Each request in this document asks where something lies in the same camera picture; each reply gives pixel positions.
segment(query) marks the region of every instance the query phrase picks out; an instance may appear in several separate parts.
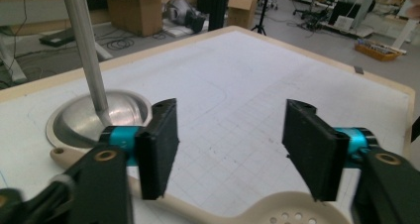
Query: wooden crate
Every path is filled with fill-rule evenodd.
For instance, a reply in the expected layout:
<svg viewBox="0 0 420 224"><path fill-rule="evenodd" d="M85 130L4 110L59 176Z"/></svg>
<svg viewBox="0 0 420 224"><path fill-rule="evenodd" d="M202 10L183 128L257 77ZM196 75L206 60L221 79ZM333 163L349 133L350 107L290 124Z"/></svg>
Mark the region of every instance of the wooden crate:
<svg viewBox="0 0 420 224"><path fill-rule="evenodd" d="M401 55L400 53L397 53L397 52L392 53L392 54L383 54L376 50L370 49L365 45L360 45L360 44L355 44L355 50L380 61L391 61Z"/></svg>

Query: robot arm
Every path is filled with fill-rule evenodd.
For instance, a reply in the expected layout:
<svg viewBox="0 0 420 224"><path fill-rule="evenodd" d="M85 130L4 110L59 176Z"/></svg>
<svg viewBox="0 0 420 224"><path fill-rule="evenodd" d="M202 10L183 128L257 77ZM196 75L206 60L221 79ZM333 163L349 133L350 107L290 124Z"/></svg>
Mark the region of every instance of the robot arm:
<svg viewBox="0 0 420 224"><path fill-rule="evenodd" d="M133 223L128 160L139 166L142 198L155 200L165 193L179 143L176 100L155 104L153 114L148 127L107 128L98 146L29 201L17 189L0 189L0 223Z"/></svg>
<svg viewBox="0 0 420 224"><path fill-rule="evenodd" d="M342 169L361 169L352 204L356 224L420 223L420 173L367 129L334 129L314 106L287 100L283 144L315 200L334 201Z"/></svg>

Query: black stand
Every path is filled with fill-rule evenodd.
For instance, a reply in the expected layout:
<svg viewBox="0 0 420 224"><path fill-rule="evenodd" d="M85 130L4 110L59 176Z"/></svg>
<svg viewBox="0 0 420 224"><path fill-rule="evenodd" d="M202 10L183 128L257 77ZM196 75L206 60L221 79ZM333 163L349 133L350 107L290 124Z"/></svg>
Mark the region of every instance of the black stand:
<svg viewBox="0 0 420 224"><path fill-rule="evenodd" d="M265 9L266 5L268 4L268 0L263 1L263 7L262 7L262 16L260 18L260 23L253 27L251 31L258 29L259 34L264 34L266 36L265 30L263 29L263 17L265 16Z"/></svg>
<svg viewBox="0 0 420 224"><path fill-rule="evenodd" d="M223 28L225 23L225 12L228 0L211 0L209 7L209 28L208 31L213 31Z"/></svg>

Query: tripod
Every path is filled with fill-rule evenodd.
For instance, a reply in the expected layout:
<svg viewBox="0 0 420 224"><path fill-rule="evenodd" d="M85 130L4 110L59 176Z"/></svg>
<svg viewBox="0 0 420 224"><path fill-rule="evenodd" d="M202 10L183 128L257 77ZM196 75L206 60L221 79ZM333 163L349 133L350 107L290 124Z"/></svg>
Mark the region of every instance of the tripod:
<svg viewBox="0 0 420 224"><path fill-rule="evenodd" d="M259 34L263 33L265 36L266 36L266 33L265 33L265 30L263 29L263 17L265 16L265 9L266 9L267 4L268 4L268 0L264 0L263 7L262 7L262 16L260 17L260 23L251 29L251 31L258 29L258 33Z"/></svg>

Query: desk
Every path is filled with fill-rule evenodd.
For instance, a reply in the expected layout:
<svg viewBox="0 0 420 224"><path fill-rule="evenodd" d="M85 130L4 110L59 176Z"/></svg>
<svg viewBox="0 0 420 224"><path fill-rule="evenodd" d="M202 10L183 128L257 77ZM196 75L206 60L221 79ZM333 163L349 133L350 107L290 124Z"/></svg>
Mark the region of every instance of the desk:
<svg viewBox="0 0 420 224"><path fill-rule="evenodd" d="M371 129L408 154L414 91L237 27L101 63L106 89L152 103L178 100L179 150L168 193L218 215L236 215L275 192L308 192L281 144L286 98L318 107L332 126ZM28 198L62 172L45 126L65 101L88 92L82 70L0 91L0 188ZM350 216L358 181L346 170L336 205ZM137 223L185 223L135 200Z"/></svg>

